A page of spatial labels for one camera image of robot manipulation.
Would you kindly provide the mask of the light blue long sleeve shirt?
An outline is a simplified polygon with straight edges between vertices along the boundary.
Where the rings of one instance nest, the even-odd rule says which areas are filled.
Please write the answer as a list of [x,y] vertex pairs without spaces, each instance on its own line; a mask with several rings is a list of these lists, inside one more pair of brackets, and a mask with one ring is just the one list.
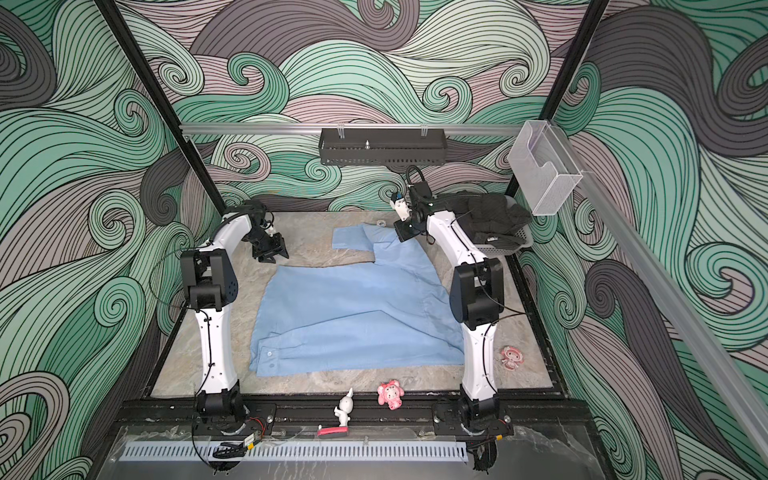
[[461,365],[449,295],[421,244],[369,224],[335,229],[335,250],[371,262],[280,266],[262,297],[249,368],[259,377]]

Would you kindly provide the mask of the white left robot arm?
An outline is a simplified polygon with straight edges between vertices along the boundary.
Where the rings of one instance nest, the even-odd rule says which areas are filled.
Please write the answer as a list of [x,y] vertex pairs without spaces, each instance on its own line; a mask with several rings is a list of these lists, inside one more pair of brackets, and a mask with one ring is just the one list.
[[285,239],[274,227],[274,215],[258,199],[230,209],[210,238],[180,254],[182,291],[195,312],[200,334],[203,375],[195,409],[204,419],[227,418],[244,423],[248,410],[234,366],[230,320],[239,294],[232,256],[241,243],[251,245],[260,263],[287,259]]

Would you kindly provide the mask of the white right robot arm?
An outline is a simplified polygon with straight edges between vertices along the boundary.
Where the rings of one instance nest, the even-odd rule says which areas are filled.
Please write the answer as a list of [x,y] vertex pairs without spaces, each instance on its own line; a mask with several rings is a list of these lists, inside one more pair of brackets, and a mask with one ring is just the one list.
[[391,194],[400,241],[425,236],[453,267],[449,305],[463,335],[464,371],[457,404],[469,434],[489,431],[500,413],[493,367],[493,343],[505,304],[504,271],[481,248],[512,250],[523,244],[518,232],[531,221],[527,210],[497,193],[435,195],[422,170],[405,170],[405,190]]

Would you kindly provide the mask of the pink white sticker toy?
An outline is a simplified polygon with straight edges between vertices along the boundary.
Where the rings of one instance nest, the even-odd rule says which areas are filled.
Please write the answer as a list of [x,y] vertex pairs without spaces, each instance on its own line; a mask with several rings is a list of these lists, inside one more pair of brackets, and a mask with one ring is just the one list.
[[504,346],[501,351],[501,365],[509,371],[517,370],[524,363],[523,353],[510,345]]

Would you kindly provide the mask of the white figurine toy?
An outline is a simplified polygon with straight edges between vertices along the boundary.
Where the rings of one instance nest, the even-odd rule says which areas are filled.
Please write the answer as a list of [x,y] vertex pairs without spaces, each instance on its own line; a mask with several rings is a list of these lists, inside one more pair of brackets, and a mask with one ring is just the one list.
[[348,392],[339,400],[338,405],[334,408],[334,416],[339,422],[339,426],[347,428],[350,420],[350,414],[354,408],[354,389],[350,388]]

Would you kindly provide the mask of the pink pig toy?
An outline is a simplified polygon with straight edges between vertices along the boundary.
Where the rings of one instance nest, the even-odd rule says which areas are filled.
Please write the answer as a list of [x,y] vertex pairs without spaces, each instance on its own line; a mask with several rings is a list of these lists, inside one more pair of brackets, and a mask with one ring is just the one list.
[[377,388],[377,402],[380,406],[387,406],[390,410],[399,409],[403,400],[405,391],[396,379],[382,383]]

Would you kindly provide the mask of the pink flat stick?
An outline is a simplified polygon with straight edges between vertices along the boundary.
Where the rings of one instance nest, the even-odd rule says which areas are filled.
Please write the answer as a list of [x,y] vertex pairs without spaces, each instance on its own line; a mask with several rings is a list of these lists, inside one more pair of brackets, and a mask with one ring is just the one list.
[[347,426],[324,427],[317,431],[317,436],[319,438],[336,438],[345,437],[348,433],[349,429]]

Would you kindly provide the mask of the aluminium back rail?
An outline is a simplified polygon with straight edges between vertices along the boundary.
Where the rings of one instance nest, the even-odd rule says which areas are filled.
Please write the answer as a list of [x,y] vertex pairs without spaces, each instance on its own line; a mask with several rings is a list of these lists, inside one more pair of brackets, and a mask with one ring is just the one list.
[[320,135],[323,129],[344,134],[347,130],[443,130],[447,136],[507,137],[517,135],[521,125],[498,124],[402,124],[402,123],[225,123],[192,122],[179,126],[184,135]]

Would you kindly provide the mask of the aluminium rail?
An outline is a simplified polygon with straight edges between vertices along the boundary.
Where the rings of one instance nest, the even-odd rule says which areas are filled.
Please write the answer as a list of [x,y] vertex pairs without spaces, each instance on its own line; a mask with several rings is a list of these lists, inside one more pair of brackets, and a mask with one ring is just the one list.
[[184,135],[320,135],[323,129],[344,134],[347,130],[443,130],[447,136],[507,137],[517,135],[521,125],[498,124],[402,124],[402,123],[225,123],[192,122],[179,126]]
[[[635,215],[639,208],[633,204],[630,188],[620,167],[615,165],[609,169],[607,176],[604,175],[600,167],[592,165],[581,155],[562,128],[554,125],[552,130],[558,144],[565,149],[566,158],[582,175],[579,185],[584,195],[625,252],[661,314],[687,345],[761,459],[766,460],[767,406],[637,232]],[[610,180],[608,185],[603,183],[606,177]]]

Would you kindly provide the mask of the black perforated wall tray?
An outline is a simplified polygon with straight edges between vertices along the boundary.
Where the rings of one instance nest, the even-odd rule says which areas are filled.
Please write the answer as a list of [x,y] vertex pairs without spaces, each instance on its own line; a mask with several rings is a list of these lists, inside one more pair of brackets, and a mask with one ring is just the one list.
[[407,167],[443,164],[448,143],[443,130],[323,129],[318,148],[324,165]]

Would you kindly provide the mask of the clear plastic wall bin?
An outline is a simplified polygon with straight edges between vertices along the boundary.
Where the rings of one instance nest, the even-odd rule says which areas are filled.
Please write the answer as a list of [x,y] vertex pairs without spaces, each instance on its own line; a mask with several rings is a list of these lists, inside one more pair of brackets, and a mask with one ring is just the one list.
[[569,138],[545,120],[523,124],[507,160],[533,216],[556,215],[583,178]]

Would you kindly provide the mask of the black corner frame post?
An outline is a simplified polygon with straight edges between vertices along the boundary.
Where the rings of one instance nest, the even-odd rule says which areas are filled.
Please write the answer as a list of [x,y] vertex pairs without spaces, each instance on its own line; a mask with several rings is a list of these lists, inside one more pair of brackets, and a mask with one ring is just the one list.
[[100,11],[113,36],[120,45],[129,63],[138,75],[139,80],[147,90],[149,97],[157,108],[160,117],[170,130],[175,143],[178,145],[182,156],[190,165],[191,170],[200,181],[204,191],[211,200],[219,215],[223,215],[227,205],[216,187],[212,177],[207,171],[196,146],[186,139],[181,130],[181,121],[173,109],[170,101],[162,90],[159,81],[155,77],[149,62],[145,58],[135,37],[132,35],[124,17],[120,13],[114,1],[95,0],[95,5]]

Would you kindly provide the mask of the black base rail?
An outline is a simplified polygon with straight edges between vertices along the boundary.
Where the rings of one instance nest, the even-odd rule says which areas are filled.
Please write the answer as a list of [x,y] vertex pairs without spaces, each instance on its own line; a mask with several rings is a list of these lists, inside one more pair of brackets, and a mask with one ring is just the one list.
[[[251,433],[281,438],[338,423],[330,395],[247,395],[246,416],[204,415],[192,398],[126,401],[117,414],[119,425],[177,427],[213,438],[245,437]],[[395,410],[380,405],[371,393],[356,395],[350,428],[404,427],[415,433],[455,437],[510,435],[516,426],[587,424],[591,413],[582,401],[558,396],[502,394],[480,407],[471,407],[454,394],[406,395]]]

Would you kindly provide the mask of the black right corner post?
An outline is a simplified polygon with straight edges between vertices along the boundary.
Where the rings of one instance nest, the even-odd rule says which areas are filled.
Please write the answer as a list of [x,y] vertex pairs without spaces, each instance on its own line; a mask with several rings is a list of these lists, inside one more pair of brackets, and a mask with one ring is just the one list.
[[523,1],[521,6],[532,18],[546,40],[546,75],[526,95],[513,95],[513,107],[526,116],[515,119],[517,125],[526,120],[555,121],[575,81],[600,22],[605,17],[608,1]]

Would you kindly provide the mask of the aluminium right rail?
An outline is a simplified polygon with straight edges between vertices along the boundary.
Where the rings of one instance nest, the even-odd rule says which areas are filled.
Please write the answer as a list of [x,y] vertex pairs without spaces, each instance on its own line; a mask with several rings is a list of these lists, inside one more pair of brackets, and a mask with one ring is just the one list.
[[[767,406],[637,232],[635,215],[639,208],[633,204],[630,188],[620,167],[615,165],[609,169],[607,176],[604,175],[600,167],[592,165],[581,155],[562,128],[554,125],[552,130],[558,144],[565,149],[566,158],[582,175],[579,185],[584,195],[625,252],[661,314],[687,345],[761,459],[766,460]],[[610,180],[608,185],[603,183],[606,177]]]

